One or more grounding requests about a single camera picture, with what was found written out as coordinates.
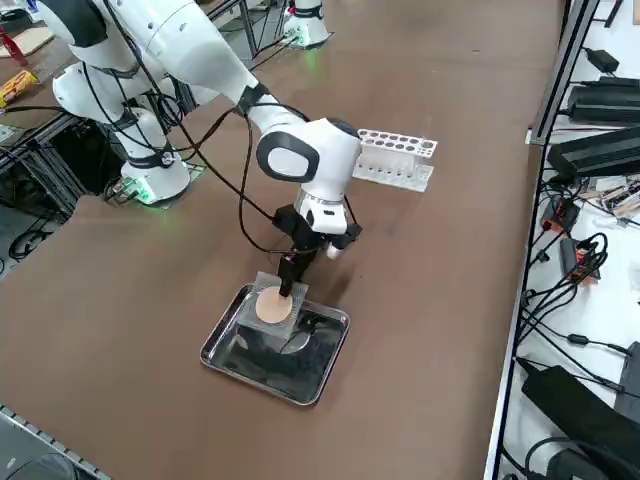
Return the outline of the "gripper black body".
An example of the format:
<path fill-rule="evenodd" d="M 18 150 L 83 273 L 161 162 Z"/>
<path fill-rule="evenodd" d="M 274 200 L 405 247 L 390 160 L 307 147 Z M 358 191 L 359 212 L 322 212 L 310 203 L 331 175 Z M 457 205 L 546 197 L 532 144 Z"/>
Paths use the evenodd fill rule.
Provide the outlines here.
<path fill-rule="evenodd" d="M 293 242 L 289 259 L 297 263 L 311 262 L 320 251 L 325 251 L 330 259 L 336 259 L 358 240 L 360 234 L 361 226 L 357 223 L 348 224 L 342 234 L 327 234 L 315 232 L 304 219 L 297 219 L 289 228 Z"/>

